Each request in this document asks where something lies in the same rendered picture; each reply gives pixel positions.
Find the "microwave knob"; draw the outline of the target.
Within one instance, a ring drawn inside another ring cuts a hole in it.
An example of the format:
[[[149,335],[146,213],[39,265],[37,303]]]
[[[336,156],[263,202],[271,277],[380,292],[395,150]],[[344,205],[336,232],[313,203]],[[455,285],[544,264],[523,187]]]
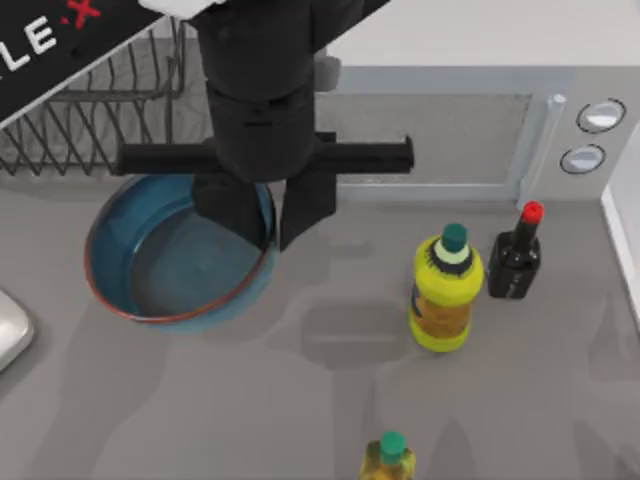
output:
[[[578,113],[576,123],[586,133],[599,134],[615,128],[625,115],[625,105],[618,99],[608,98],[585,105]]]
[[[606,160],[605,150],[588,144],[566,151],[559,162],[561,169],[569,175],[585,175],[596,171]]]

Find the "small yellow bottle green cap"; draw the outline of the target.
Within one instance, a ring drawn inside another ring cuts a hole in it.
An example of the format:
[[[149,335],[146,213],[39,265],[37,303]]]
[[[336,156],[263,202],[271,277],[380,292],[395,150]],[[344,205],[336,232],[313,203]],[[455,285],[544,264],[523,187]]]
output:
[[[388,430],[366,445],[358,480],[414,480],[416,463],[405,436]]]

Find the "microwave door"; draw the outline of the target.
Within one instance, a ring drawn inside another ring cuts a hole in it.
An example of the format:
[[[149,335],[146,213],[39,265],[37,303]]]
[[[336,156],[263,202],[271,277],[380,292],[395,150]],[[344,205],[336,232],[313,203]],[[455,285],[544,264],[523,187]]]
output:
[[[317,125],[342,141],[413,141],[411,173],[344,176],[344,198],[514,201],[547,99],[573,80],[554,67],[346,67],[318,97]]]

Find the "large yellow bottle green cap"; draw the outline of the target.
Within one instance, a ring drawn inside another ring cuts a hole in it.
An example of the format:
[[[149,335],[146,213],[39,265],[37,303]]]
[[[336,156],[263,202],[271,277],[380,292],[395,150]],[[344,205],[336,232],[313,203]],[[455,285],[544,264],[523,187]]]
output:
[[[413,257],[408,325],[415,342],[437,354],[461,348],[470,331],[473,302],[485,278],[483,261],[460,223],[423,241]]]

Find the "black bottle red cap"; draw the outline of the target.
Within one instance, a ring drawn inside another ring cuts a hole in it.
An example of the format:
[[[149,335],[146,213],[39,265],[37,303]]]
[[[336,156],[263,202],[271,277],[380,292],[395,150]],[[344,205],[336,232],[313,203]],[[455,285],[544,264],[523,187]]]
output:
[[[497,235],[487,267],[488,292],[492,298],[526,296],[541,264],[537,230],[543,216],[543,205],[528,201],[515,227]]]

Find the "pale microwave oven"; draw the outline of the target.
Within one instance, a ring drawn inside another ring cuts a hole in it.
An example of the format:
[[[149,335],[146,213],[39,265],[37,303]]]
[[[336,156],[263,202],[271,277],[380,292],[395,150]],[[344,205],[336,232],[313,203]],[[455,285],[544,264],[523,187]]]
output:
[[[534,200],[598,201],[640,123],[640,0],[390,0],[329,46],[346,67],[554,67],[574,80]],[[576,123],[587,104],[620,100],[612,130]],[[595,144],[607,158],[569,175],[569,149]]]

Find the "pale grey rounded box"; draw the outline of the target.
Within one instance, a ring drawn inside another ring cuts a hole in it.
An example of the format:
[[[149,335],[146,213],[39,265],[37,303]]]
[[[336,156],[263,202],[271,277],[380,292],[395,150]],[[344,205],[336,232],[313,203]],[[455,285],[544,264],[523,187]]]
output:
[[[314,91],[331,92],[336,89],[342,62],[332,55],[316,55],[314,58]]]

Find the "blue bowl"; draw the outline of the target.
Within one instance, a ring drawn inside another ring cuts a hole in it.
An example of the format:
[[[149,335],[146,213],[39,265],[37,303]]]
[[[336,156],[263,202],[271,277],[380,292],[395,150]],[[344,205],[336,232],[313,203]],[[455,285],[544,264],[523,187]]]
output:
[[[256,247],[199,217],[189,175],[136,176],[103,204],[84,247],[86,282],[116,316],[147,328],[191,333],[240,315],[275,263],[275,204],[257,196],[266,243]]]

